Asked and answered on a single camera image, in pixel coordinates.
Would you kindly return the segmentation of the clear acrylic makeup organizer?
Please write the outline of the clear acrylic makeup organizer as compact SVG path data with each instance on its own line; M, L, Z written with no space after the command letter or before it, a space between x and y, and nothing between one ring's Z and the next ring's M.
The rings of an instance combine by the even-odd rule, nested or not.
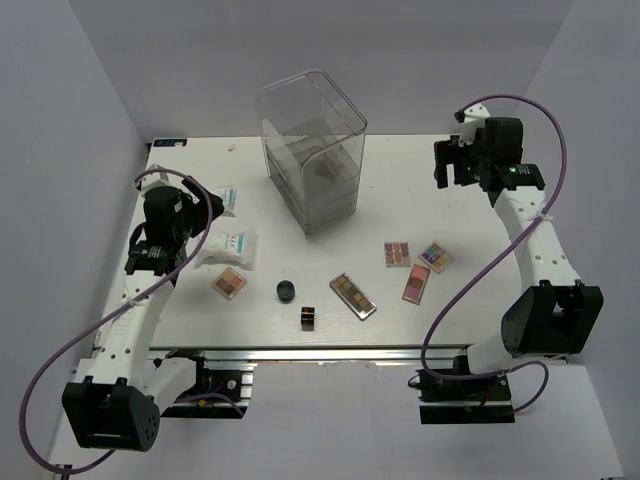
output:
M323 70L260 89L256 114L268 177L304 235L355 213L367 120Z

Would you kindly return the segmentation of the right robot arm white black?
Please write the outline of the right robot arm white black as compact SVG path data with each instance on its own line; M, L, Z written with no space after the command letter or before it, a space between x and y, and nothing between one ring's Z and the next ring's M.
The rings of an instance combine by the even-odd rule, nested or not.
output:
M474 106L460 114L459 134L434 145L434 176L448 186L477 184L502 221L519 268L521 296L503 315L500 330L467 347L451 374L453 390L472 399L488 385L487 373L508 370L534 357L579 354L604 304L569 263L546 206L539 168L522 161L523 125L492 117Z

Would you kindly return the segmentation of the small black amber cube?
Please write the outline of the small black amber cube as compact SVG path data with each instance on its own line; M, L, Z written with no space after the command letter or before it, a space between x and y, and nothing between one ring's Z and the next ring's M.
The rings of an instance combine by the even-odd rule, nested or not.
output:
M300 323L303 331L313 331L315 328L316 309L311 306L303 306L300 312Z

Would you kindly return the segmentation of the round black jar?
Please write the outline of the round black jar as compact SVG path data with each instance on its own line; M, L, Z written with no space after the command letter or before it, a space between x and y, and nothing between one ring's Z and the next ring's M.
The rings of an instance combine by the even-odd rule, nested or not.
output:
M282 280L276 285L276 294L281 302L291 302L295 298L295 286L289 280Z

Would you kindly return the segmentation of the long brown eyeshadow palette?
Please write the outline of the long brown eyeshadow palette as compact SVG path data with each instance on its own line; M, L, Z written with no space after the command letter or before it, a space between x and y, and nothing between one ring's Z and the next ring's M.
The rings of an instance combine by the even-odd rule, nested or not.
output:
M346 273L332 279L329 287L359 320L364 321L377 311L375 303Z

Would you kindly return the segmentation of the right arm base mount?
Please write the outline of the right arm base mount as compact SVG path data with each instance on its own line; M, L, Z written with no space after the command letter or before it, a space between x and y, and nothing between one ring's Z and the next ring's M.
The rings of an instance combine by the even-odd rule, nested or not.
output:
M407 382L419 395L422 425L509 424L515 422L505 376L444 380L417 370Z

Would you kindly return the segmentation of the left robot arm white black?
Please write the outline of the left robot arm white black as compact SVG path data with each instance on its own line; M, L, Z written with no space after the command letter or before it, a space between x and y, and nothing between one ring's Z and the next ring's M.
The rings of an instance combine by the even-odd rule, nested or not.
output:
M152 187L143 198L144 220L130 236L125 263L125 311L112 320L84 379L68 383L62 395L82 448L145 452L157 438L162 413L182 393L199 399L211 387L211 374L193 360L151 366L147 355L186 245L223 214L223 201L190 181L181 188Z

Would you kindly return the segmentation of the cotton pad pack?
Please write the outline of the cotton pad pack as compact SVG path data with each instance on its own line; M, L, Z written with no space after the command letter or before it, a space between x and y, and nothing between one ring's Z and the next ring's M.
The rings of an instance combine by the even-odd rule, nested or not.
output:
M225 217L236 216L236 202L238 198L238 189L234 186L218 187L211 191L211 193L222 200Z
M251 270L255 263L258 236L254 230L239 233L210 233L195 256L196 266L235 265Z

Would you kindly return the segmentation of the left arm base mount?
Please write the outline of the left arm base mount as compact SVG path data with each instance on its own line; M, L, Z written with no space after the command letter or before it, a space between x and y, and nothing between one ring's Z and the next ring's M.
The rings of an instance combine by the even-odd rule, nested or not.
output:
M233 405L246 412L250 398L249 370L247 367L224 366L206 358L203 351L193 349L170 350L169 359L188 359L195 366L195 383L178 397L202 396L195 402L174 403L163 414L163 418L176 419L240 419Z

